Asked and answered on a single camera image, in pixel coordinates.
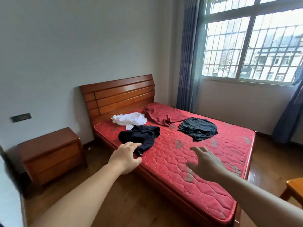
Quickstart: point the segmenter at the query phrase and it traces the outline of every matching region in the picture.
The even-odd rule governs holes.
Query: orange wooden chair
[[[280,198],[287,201],[290,197],[299,202],[303,208],[303,178],[292,179],[286,182],[287,188]]]

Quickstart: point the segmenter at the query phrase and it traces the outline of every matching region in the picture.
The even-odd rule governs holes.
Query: building window
[[[291,84],[303,58],[301,15],[300,0],[206,0],[202,75]]]

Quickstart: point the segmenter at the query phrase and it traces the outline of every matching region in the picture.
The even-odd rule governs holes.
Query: mattress
[[[155,107],[151,103],[144,107]],[[143,108],[132,112],[142,112]],[[177,200],[180,206],[186,206],[196,215],[200,215],[209,226],[227,226],[235,213],[236,201],[217,183],[201,179],[185,163],[198,163],[198,158],[191,146],[205,146],[224,163],[226,168],[240,177],[244,177],[248,159],[252,151],[255,132],[226,122],[182,111],[188,117],[207,119],[218,127],[218,134],[212,138],[194,142],[192,138],[177,131],[181,122],[172,123],[170,127],[159,126],[151,121],[146,125],[159,126],[160,136],[155,144],[142,155],[139,166],[149,182],[166,188],[170,199]],[[114,124],[111,120],[94,126],[96,134],[113,148],[121,142],[118,134],[126,130],[125,126]]]

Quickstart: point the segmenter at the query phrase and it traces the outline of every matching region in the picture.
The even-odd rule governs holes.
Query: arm
[[[199,162],[186,165],[199,177],[221,185],[258,227],[303,226],[303,210],[230,172],[205,147],[191,147],[191,150]]]
[[[141,162],[133,152],[140,143],[121,144],[108,164],[48,209],[31,227],[90,227],[108,191],[121,174],[127,174]]]

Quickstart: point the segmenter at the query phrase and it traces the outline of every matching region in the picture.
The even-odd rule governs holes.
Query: forearm
[[[258,227],[303,226],[303,210],[247,182],[232,172],[219,175],[220,184]]]
[[[121,174],[117,164],[107,164],[61,198],[32,227],[90,227],[112,184]]]

